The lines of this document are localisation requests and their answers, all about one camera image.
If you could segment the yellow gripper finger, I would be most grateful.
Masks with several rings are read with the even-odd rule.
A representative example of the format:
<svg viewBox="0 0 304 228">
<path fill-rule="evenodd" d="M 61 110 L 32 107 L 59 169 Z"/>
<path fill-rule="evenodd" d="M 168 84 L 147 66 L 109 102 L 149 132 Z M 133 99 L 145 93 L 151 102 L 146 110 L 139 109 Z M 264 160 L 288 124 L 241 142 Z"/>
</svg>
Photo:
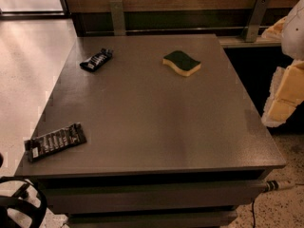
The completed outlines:
<svg viewBox="0 0 304 228">
<path fill-rule="evenodd" d="M 279 19 L 272 26 L 266 28 L 262 32 L 261 37 L 264 39 L 273 39 L 273 40 L 280 41 L 285 21 L 286 21 L 286 17 Z"/>
<path fill-rule="evenodd" d="M 304 102 L 304 61 L 294 60 L 286 68 L 278 66 L 269 92 L 261 121 L 267 127 L 279 127 Z"/>
</svg>

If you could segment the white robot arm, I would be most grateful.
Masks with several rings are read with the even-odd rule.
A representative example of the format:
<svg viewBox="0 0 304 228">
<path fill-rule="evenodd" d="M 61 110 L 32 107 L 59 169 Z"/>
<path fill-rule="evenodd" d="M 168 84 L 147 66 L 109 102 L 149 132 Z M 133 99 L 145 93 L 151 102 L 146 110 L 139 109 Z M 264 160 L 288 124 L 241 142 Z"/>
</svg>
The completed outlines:
<svg viewBox="0 0 304 228">
<path fill-rule="evenodd" d="M 265 126 L 278 127 L 304 102 L 304 0 L 267 28 L 262 37 L 278 40 L 282 52 L 293 59 L 286 68 L 276 68 L 261 117 Z"/>
</svg>

